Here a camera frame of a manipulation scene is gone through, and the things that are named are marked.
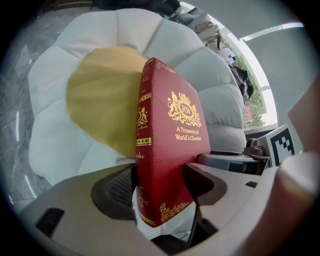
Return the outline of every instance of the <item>white cushion petal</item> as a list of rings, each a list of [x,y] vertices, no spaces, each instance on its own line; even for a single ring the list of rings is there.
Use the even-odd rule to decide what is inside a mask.
[[[92,140],[69,118],[65,99],[59,100],[34,120],[30,166],[54,185],[78,175],[91,144]]]
[[[120,9],[118,19],[118,46],[129,46],[141,54],[149,46],[155,32],[164,20],[160,15],[144,9]]]
[[[88,12],[71,21],[54,44],[82,59],[97,48],[117,45],[117,23],[114,11]]]
[[[198,92],[206,124],[243,128],[244,102],[238,87],[223,84]]]
[[[52,103],[65,97],[68,79],[79,62],[79,58],[57,45],[53,45],[39,56],[28,75],[35,118]]]
[[[207,47],[192,54],[174,70],[198,92],[225,84],[238,87],[227,63]]]
[[[164,20],[144,55],[148,59],[157,58],[173,69],[204,47],[197,34],[190,28]]]

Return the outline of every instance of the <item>floor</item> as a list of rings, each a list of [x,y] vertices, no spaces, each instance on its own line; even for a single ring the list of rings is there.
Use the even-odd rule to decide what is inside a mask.
[[[51,185],[34,174],[28,158],[34,115],[28,73],[77,16],[89,7],[50,11],[22,29],[9,47],[0,70],[0,182],[8,202],[20,212]]]

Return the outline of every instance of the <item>fabric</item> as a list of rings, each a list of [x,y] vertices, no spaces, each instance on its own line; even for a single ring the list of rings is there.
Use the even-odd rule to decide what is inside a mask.
[[[66,105],[71,119],[96,141],[135,157],[136,118],[147,59],[131,47],[99,48],[70,76]]]

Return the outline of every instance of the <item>gray machine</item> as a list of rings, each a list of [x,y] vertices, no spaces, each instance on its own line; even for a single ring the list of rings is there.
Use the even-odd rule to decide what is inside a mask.
[[[139,216],[131,208],[134,164],[66,179],[20,217],[53,255],[257,255],[275,250],[310,210],[318,192],[319,168],[314,153],[289,157],[261,176],[186,164],[185,184],[197,208],[185,246],[172,240],[156,244],[137,229]],[[290,226],[284,221],[288,216]]]

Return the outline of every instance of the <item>book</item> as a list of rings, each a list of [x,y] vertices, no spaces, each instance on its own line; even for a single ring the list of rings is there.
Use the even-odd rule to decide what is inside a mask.
[[[138,212],[155,228],[193,202],[183,166],[210,153],[197,91],[156,58],[141,75],[135,152]]]

